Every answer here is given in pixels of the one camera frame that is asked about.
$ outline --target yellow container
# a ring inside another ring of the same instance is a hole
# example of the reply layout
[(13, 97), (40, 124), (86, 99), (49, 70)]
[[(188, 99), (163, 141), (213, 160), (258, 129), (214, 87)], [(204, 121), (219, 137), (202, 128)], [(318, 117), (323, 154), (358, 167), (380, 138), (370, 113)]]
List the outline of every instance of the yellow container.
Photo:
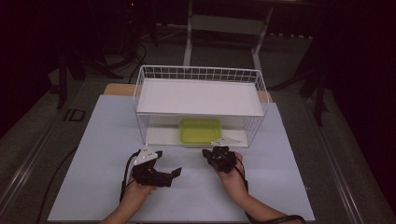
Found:
[(179, 129), (180, 141), (185, 145), (210, 145), (221, 138), (218, 119), (183, 119)]

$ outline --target white tabletop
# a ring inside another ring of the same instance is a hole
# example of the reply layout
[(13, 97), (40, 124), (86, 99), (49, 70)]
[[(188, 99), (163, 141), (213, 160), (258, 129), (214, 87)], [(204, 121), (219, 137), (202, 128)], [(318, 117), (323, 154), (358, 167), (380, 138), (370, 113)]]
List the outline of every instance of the white tabletop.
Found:
[[(119, 203), (128, 158), (143, 145), (131, 96), (102, 95), (70, 165), (49, 221), (98, 221)], [(244, 222), (244, 211), (223, 191), (199, 148), (153, 146), (162, 150), (156, 170), (182, 167), (171, 188), (159, 188), (134, 222)], [(270, 104), (244, 156), (249, 192), (275, 209), (314, 220), (304, 184), (276, 104)]]

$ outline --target wooden edge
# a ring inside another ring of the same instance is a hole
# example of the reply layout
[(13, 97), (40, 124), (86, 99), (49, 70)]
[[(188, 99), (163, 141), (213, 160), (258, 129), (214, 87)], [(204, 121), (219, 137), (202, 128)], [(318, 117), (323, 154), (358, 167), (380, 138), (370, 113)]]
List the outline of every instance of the wooden edge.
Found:
[(135, 84), (110, 83), (106, 86), (104, 95), (134, 95)]
[[(134, 95), (134, 87), (135, 84), (123, 84), (123, 83), (110, 83), (106, 86), (104, 95), (125, 95), (125, 96), (133, 96)], [(268, 101), (272, 103), (272, 97), (269, 92), (264, 94), (264, 91), (258, 91), (260, 96), (260, 100), (262, 102)]]

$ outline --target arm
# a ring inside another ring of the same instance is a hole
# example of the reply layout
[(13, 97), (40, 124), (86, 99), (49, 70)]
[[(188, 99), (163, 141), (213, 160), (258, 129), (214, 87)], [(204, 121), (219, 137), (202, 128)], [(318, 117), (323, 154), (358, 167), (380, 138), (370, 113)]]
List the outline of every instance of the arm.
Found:
[[(235, 152), (235, 156), (239, 159), (237, 160), (236, 167), (242, 171), (242, 155)], [(250, 194), (245, 187), (244, 180), (238, 174), (238, 172), (233, 169), (230, 173), (225, 174), (223, 172), (218, 172), (222, 186), (228, 195), (233, 199), (233, 201), (238, 204), (243, 210), (245, 210), (251, 217), (257, 221), (267, 221), (279, 217), (285, 217), (286, 215), (282, 212), (275, 210), (274, 208), (260, 202)], [(298, 224), (299, 221), (288, 221), (284, 222), (288, 224)]]
[(119, 206), (101, 224), (124, 224), (128, 222), (154, 189), (156, 187), (142, 186), (133, 181), (126, 188)]

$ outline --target floor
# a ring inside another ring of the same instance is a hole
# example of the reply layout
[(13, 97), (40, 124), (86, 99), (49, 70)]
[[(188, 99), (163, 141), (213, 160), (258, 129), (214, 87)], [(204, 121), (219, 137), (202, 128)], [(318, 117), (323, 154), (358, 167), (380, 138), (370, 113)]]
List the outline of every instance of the floor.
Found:
[[(191, 65), (253, 67), (249, 46), (255, 43), (254, 37), (195, 32), (192, 38)], [(139, 56), (146, 55), (148, 64), (182, 65), (185, 39), (185, 27), (162, 27), (158, 48), (148, 35), (141, 37)], [(265, 38), (260, 57), (267, 87), (293, 75), (310, 41), (273, 35)], [(111, 62), (120, 56), (107, 58)], [(68, 155), (78, 146), (97, 98), (108, 83), (129, 82), (136, 65), (114, 70), (123, 79), (110, 79), (90, 68), (85, 81), (69, 76), (68, 99), (61, 110), (56, 109), (58, 96), (48, 93), (0, 140), (0, 190), (4, 192), (0, 223), (47, 223), (73, 157)], [(55, 83), (56, 75), (57, 70), (49, 74)], [(322, 113), (323, 127), (319, 127), (313, 119), (314, 99), (298, 93), (302, 84), (271, 94), (317, 218), (313, 223), (396, 223), (331, 91), (325, 92), (327, 111)], [(85, 117), (75, 121), (68, 110), (85, 111)]]

